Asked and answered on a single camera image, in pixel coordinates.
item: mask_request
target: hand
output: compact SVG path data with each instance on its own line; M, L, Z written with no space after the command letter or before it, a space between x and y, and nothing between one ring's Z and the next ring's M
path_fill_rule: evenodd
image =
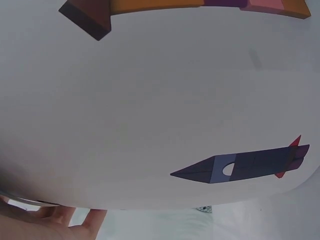
M91 209L82 225L69 227L75 210L49 206L25 211L0 196L0 240L95 240L107 211Z

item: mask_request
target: orange wooden block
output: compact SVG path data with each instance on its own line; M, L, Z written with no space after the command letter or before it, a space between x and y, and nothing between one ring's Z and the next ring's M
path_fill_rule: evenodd
M204 0L111 0L111 15L148 10L196 8L204 5Z
M280 14L288 17L306 19L311 16L305 0L282 0L284 11Z

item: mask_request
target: wooden block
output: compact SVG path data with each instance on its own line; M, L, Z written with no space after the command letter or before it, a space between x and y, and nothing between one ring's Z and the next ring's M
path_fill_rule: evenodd
M204 6L245 8L249 0L204 0Z
M248 0L247 7L240 8L243 11L280 14L285 10L282 0Z
M204 5L204 0L111 0L111 15L148 10L196 8Z
M282 0L284 10L280 13L288 17L306 19L311 17L305 0Z
M111 31L110 0L68 0L59 12L98 41Z

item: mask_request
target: red triangular block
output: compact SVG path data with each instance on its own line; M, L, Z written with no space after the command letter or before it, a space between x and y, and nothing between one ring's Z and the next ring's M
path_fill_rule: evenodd
M296 138L296 140L294 140L294 141L289 145L289 147L298 146L299 143L300 143L300 139L301 139L301 135L298 136L298 137ZM281 178L285 175L285 173L286 173L285 171L279 172L279 173L276 173L275 176L276 176L278 179L281 179Z
M298 146L299 143L300 143L300 139L301 139L301 135L298 136L297 139L294 140L294 141L289 145L289 147L291 147L291 146Z

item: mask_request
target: pink wooden block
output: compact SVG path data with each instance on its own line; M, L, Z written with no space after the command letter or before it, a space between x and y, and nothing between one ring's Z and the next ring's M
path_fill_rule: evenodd
M247 7L240 9L267 14L280 14L285 10L282 0L248 0Z

